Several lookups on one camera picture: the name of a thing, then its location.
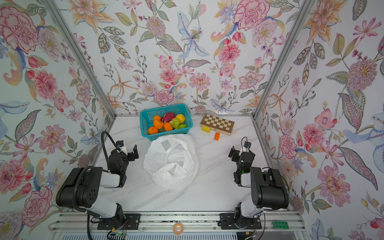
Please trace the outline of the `orange fruit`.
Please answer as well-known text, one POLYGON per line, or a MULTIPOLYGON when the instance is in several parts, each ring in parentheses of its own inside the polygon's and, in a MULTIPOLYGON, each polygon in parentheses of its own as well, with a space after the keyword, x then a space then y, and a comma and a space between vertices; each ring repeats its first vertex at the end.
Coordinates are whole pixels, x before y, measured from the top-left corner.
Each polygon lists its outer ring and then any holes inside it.
POLYGON ((162 117, 161 116, 154 116, 153 117, 153 121, 162 121, 162 117))
POLYGON ((155 119, 153 121, 153 124, 154 124, 154 127, 158 130, 160 130, 161 128, 163 128, 164 126, 164 123, 161 121, 161 120, 158 120, 158 119, 155 119))
POLYGON ((152 126, 152 127, 150 127, 148 129, 148 134, 149 135, 154 135, 154 134, 158 134, 158 133, 159 133, 159 130, 156 127, 154 127, 154 126, 152 126))

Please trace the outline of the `white translucent plastic bag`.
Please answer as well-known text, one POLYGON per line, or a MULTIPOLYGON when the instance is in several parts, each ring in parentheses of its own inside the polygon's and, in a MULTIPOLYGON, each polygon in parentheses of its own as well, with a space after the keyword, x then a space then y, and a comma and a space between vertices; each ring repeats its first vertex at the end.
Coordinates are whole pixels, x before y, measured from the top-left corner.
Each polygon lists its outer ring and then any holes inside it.
POLYGON ((167 135, 152 141, 144 159, 144 169, 160 187, 182 190, 193 182, 199 163, 192 136, 167 135))

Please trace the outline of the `pink dragon fruit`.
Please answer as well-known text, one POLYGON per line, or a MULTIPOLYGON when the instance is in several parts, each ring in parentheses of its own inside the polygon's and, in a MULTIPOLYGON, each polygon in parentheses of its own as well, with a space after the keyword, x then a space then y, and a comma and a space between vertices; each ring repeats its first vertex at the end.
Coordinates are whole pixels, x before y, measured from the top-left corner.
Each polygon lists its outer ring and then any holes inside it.
POLYGON ((173 112, 168 112, 162 117, 162 121, 163 123, 168 123, 175 117, 176 115, 173 112))

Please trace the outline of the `green pepper toy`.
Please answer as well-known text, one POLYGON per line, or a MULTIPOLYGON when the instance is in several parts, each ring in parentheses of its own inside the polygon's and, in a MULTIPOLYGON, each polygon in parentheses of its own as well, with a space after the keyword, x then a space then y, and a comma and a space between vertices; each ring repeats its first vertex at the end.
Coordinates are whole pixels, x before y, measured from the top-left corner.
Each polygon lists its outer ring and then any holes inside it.
POLYGON ((173 118, 169 123, 170 123, 170 125, 171 125, 174 129, 176 129, 176 128, 178 128, 179 125, 181 124, 181 121, 180 121, 180 119, 178 119, 178 118, 173 118))

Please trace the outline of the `yellow lemon toy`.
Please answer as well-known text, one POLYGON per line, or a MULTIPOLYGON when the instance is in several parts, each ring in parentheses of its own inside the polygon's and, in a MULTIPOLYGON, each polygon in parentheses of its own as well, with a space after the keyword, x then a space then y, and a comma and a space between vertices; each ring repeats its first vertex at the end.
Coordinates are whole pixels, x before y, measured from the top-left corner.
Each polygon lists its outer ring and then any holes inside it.
POLYGON ((186 120, 186 117, 183 114, 178 114, 176 118, 180 121, 180 124, 183 124, 186 120))

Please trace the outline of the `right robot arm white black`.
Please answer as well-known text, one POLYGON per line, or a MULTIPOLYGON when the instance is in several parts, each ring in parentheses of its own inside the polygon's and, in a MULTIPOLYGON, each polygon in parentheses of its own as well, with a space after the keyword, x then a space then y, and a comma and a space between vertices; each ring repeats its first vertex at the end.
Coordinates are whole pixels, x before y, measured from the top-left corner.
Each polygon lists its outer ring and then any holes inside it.
POLYGON ((249 188, 251 196, 237 204, 232 214, 222 214, 223 229, 260 229, 260 215, 265 209, 286 209, 289 194, 279 170, 253 167, 256 155, 247 147, 240 151, 232 147, 229 158, 237 165, 234 182, 239 187, 249 188))

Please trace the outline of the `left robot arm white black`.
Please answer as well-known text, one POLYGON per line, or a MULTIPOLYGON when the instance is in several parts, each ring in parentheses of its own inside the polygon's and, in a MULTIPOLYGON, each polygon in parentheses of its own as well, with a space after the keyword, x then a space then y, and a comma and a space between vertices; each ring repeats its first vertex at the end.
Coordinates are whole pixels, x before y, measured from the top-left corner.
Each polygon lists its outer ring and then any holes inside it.
POLYGON ((94 217, 98 230, 137 230, 141 215, 125 214, 122 205, 100 196, 99 190, 122 188, 129 162, 138 158, 137 146, 129 153, 123 141, 118 141, 118 147, 108 157, 109 170, 93 166, 74 168, 57 193, 57 205, 94 217))

